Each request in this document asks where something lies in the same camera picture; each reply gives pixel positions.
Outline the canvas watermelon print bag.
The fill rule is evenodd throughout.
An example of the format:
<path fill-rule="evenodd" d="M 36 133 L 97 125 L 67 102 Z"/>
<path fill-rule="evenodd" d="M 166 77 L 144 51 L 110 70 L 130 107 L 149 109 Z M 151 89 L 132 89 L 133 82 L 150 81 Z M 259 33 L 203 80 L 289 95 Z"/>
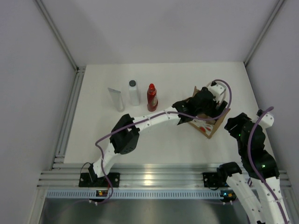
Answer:
<path fill-rule="evenodd" d="M 226 106 L 226 108 L 228 108 L 228 111 L 222 117 L 220 117 L 218 120 L 203 121 L 203 120 L 194 119 L 193 121 L 188 122 L 189 125 L 191 125 L 195 129 L 197 129 L 200 133 L 202 133 L 208 139 L 212 138 L 214 133 L 218 130 L 218 128 L 220 127 L 220 125 L 224 121 L 224 118 L 226 117 L 226 115 L 230 111 L 230 106 L 231 106 L 231 102 L 232 102 L 232 91 L 231 91 L 231 88 L 229 87 L 228 83 L 226 83 L 225 81 L 220 80 L 220 79 L 216 79 L 214 81 L 221 82 L 227 88 L 226 98 L 223 101 L 218 101 L 217 103 L 218 103 L 218 106 L 220 106 L 220 104 L 222 102 L 226 101 L 228 103 L 228 105 Z M 194 96 L 200 90 L 201 89 L 198 89 L 197 87 L 194 87 L 194 91 L 193 91 L 192 96 Z"/>

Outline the red capped bottle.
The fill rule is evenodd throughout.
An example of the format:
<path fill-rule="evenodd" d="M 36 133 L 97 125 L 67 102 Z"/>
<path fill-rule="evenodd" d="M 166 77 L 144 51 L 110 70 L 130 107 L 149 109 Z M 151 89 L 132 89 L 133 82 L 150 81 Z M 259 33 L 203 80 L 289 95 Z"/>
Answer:
<path fill-rule="evenodd" d="M 154 84 L 150 84 L 147 91 L 147 108 L 148 111 L 153 112 L 157 109 L 158 99 L 157 90 Z"/>

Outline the white bottle dark cap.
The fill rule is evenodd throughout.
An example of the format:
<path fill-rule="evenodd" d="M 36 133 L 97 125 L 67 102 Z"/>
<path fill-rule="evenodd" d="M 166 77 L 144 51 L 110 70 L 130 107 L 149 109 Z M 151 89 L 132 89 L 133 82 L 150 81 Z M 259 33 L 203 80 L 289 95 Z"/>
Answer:
<path fill-rule="evenodd" d="M 139 106 L 140 105 L 140 94 L 137 82 L 135 80 L 130 80 L 128 84 L 128 91 L 130 100 L 133 106 Z"/>

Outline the silver tube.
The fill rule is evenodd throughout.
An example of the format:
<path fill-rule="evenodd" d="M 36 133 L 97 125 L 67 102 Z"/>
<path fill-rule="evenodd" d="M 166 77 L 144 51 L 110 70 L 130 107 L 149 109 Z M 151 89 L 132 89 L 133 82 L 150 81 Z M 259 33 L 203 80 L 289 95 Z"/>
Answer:
<path fill-rule="evenodd" d="M 124 104 L 122 101 L 121 92 L 112 88 L 108 88 L 114 107 L 117 111 L 122 112 L 124 110 Z"/>

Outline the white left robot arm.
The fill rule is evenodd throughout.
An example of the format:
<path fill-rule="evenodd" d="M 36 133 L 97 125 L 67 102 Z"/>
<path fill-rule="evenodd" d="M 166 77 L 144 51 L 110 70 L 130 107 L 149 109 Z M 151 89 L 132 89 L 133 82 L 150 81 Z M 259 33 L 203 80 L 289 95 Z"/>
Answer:
<path fill-rule="evenodd" d="M 226 94 L 231 94 L 230 87 L 212 82 L 208 87 L 203 87 L 194 96 L 174 103 L 171 107 L 147 116 L 131 117 L 123 115 L 116 123 L 111 133 L 96 141 L 99 143 L 109 138 L 106 149 L 102 149 L 100 158 L 91 163 L 86 173 L 80 173 L 80 187 L 115 187 L 111 183 L 108 173 L 115 160 L 120 155 L 131 153 L 136 149 L 142 133 L 153 131 L 157 127 L 177 126 L 193 120 L 217 120 L 225 116 L 231 102 L 225 102 Z"/>

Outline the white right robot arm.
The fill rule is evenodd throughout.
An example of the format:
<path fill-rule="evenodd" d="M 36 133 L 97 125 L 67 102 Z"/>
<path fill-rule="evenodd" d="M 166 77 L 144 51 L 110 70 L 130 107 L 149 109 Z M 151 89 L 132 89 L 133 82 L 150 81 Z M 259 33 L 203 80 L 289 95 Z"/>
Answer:
<path fill-rule="evenodd" d="M 256 120 L 241 113 L 229 118 L 225 125 L 230 136 L 237 141 L 242 166 L 256 193 L 236 162 L 224 163 L 217 168 L 218 182 L 233 190 L 252 224 L 291 223 L 281 193 L 276 160 L 264 148 L 264 130 L 274 123 L 272 109 L 258 110 Z"/>

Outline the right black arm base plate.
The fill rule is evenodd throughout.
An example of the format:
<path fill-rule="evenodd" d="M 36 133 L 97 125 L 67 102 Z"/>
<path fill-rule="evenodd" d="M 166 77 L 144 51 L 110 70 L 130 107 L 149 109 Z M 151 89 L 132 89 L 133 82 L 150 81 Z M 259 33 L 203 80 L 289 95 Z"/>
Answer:
<path fill-rule="evenodd" d="M 219 188 L 228 187 L 228 185 L 221 180 L 216 172 L 204 172 L 202 176 L 205 188 L 218 190 Z"/>

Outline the left aluminium frame post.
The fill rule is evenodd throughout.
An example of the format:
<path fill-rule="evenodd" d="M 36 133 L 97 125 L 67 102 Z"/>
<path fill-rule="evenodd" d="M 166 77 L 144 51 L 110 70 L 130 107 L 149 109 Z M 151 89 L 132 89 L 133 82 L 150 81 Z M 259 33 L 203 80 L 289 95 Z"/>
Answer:
<path fill-rule="evenodd" d="M 44 2 L 42 0 L 33 0 L 35 6 L 37 7 L 38 11 L 40 12 L 41 16 L 44 18 L 45 22 L 47 23 L 50 31 L 54 35 L 60 49 L 66 56 L 68 62 L 70 63 L 71 67 L 78 72 L 79 70 L 85 70 L 86 66 L 79 66 L 76 62 L 74 57 L 72 56 L 65 40 L 59 29 L 57 28 L 55 22 L 53 21 L 50 13 L 48 12 Z"/>

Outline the aluminium frame post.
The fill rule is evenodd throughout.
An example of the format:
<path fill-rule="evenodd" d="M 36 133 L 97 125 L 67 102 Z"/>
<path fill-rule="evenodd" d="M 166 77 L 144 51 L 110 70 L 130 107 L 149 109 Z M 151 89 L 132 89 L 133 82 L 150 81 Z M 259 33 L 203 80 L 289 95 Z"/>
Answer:
<path fill-rule="evenodd" d="M 70 63 L 71 67 L 78 72 L 79 70 L 85 70 L 86 66 L 79 66 L 76 62 L 74 57 L 72 56 L 65 40 L 59 29 L 57 28 L 55 22 L 53 21 L 50 13 L 48 12 L 44 2 L 42 0 L 33 0 L 35 6 L 37 7 L 38 11 L 40 12 L 41 16 L 44 18 L 45 22 L 47 23 L 50 31 L 54 35 L 60 49 L 66 56 L 68 62 Z"/>
<path fill-rule="evenodd" d="M 267 20 L 264 22 L 261 30 L 258 32 L 256 39 L 254 40 L 249 52 L 247 53 L 243 61 L 245 67 L 247 67 L 248 64 L 250 63 L 251 59 L 253 58 L 254 54 L 258 50 L 263 39 L 266 37 L 268 31 L 270 30 L 271 26 L 273 25 L 274 21 L 278 17 L 278 14 L 280 13 L 281 9 L 283 8 L 286 2 L 287 2 L 286 0 L 277 0 L 275 2 L 275 5 L 271 10 L 270 15 L 267 16 Z"/>

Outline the right aluminium frame post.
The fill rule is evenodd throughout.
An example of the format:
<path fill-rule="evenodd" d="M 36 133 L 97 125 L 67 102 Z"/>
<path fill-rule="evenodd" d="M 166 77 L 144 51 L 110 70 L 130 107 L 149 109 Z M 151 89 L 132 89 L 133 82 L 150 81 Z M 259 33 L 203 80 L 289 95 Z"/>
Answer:
<path fill-rule="evenodd" d="M 247 53 L 243 61 L 245 67 L 247 67 L 248 64 L 250 63 L 251 59 L 253 58 L 254 54 L 258 50 L 263 39 L 266 37 L 268 31 L 270 30 L 271 26 L 273 25 L 274 21 L 278 17 L 278 14 L 280 13 L 281 9 L 283 8 L 286 2 L 287 2 L 286 0 L 277 0 L 275 2 L 275 5 L 271 10 L 270 15 L 267 16 L 267 20 L 264 22 L 261 30 L 258 32 L 256 39 L 254 40 L 249 52 Z"/>

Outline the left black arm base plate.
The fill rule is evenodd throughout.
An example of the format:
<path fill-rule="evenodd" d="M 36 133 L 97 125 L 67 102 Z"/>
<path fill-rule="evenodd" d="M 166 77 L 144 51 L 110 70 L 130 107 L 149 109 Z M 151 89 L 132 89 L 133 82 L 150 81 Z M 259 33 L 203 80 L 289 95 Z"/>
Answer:
<path fill-rule="evenodd" d="M 120 176 L 120 173 L 109 173 L 107 175 L 108 179 L 111 182 L 109 184 L 105 177 L 96 178 L 95 181 L 92 181 L 89 173 L 81 173 L 78 186 L 81 188 L 107 188 L 108 186 L 118 188 L 120 184 Z"/>

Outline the aluminium front rail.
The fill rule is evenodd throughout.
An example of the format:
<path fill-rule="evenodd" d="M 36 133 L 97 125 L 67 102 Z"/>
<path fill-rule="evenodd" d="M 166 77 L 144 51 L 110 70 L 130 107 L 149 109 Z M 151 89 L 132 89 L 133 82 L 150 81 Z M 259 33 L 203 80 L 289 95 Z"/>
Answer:
<path fill-rule="evenodd" d="M 203 189 L 203 173 L 215 172 L 218 163 L 208 164 L 115 164 L 111 172 L 120 173 L 120 189 Z M 54 163 L 42 171 L 39 188 L 78 188 L 82 164 Z"/>

